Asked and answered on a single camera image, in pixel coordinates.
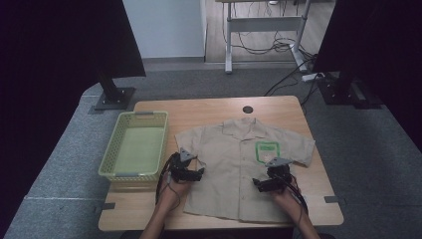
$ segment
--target desk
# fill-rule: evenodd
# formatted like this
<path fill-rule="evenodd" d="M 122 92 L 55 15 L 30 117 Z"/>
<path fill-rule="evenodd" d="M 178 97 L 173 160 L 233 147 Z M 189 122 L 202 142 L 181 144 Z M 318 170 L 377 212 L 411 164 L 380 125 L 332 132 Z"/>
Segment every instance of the desk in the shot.
<path fill-rule="evenodd" d="M 232 4 L 237 2 L 256 2 L 268 0 L 215 0 L 216 2 L 227 3 L 227 45 L 226 45 L 226 64 L 227 74 L 232 73 L 232 32 L 272 32 L 272 31 L 296 31 L 298 35 L 294 44 L 291 44 L 291 51 L 295 58 L 298 68 L 301 72 L 306 72 L 307 67 L 304 64 L 304 56 L 299 51 L 302 35 L 304 34 L 305 24 L 307 23 L 308 13 L 310 12 L 311 0 L 307 0 L 305 11 L 301 17 L 272 17 L 272 18 L 232 18 Z"/>
<path fill-rule="evenodd" d="M 243 113 L 250 106 L 251 114 Z M 180 131 L 227 119 L 257 118 L 262 123 L 290 129 L 312 137 L 302 108 L 296 97 L 230 98 L 139 102 L 134 110 L 168 111 L 169 135 L 166 158 L 177 150 L 174 135 Z M 315 226 L 339 225 L 343 216 L 337 203 L 326 203 L 326 196 L 334 196 L 317 149 L 310 167 L 296 167 L 298 183 L 308 201 L 310 218 Z M 154 188 L 140 183 L 112 183 L 105 199 L 99 227 L 103 231 L 143 230 L 154 208 Z M 166 229 L 262 228 L 290 227 L 290 223 L 244 223 L 236 220 L 183 213 L 185 198 L 167 218 Z"/>

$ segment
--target shirt collar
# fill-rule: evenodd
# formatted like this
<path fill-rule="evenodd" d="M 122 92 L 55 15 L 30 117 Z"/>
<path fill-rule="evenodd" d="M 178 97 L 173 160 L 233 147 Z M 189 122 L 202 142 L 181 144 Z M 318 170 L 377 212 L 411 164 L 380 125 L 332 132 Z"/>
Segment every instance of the shirt collar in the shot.
<path fill-rule="evenodd" d="M 223 121 L 223 134 L 244 140 L 266 136 L 265 126 L 256 118 L 228 119 Z"/>

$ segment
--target gray carpet floor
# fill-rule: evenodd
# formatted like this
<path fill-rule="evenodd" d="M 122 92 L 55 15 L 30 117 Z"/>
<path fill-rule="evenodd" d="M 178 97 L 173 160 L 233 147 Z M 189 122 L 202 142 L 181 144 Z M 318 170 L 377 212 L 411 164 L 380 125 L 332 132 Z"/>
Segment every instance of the gray carpet floor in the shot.
<path fill-rule="evenodd" d="M 136 87 L 128 107 L 139 101 L 260 97 L 292 69 L 237 69 L 147 72 L 146 78 L 116 79 Z M 288 78 L 275 96 L 302 101 L 311 83 L 300 74 Z M 56 149 L 23 200 L 6 238 L 118 238 L 102 232 L 98 221 L 108 181 L 98 176 L 117 116 L 122 111 L 89 114 L 102 89 L 81 97 Z M 318 227 L 336 238 L 422 238 L 422 154 L 387 107 L 356 110 L 327 106 L 319 91 L 305 104 L 344 223 Z"/>

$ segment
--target short-sleeve shirt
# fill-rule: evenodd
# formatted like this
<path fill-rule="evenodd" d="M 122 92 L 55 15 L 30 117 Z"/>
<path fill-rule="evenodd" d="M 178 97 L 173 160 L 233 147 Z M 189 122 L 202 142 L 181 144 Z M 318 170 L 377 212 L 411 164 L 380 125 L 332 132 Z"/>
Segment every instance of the short-sleeve shirt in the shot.
<path fill-rule="evenodd" d="M 259 192 L 253 183 L 252 178 L 269 179 L 257 145 L 275 143 L 279 157 L 309 166 L 313 139 L 250 118 L 195 127 L 175 137 L 179 148 L 207 165 L 201 181 L 189 191 L 185 212 L 242 221 L 290 221 L 271 196 Z"/>

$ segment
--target shirt sleeve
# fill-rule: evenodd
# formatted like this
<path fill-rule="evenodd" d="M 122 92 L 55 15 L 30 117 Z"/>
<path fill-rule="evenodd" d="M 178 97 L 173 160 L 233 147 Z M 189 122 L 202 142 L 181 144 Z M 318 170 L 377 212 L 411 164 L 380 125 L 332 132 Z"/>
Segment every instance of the shirt sleeve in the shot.
<path fill-rule="evenodd" d="M 175 136 L 178 149 L 183 147 L 193 155 L 198 155 L 203 131 L 204 126 L 199 126 L 179 132 Z"/>
<path fill-rule="evenodd" d="M 285 140 L 288 146 L 290 160 L 299 162 L 306 167 L 311 165 L 316 142 L 297 132 L 278 128 L 278 137 Z"/>

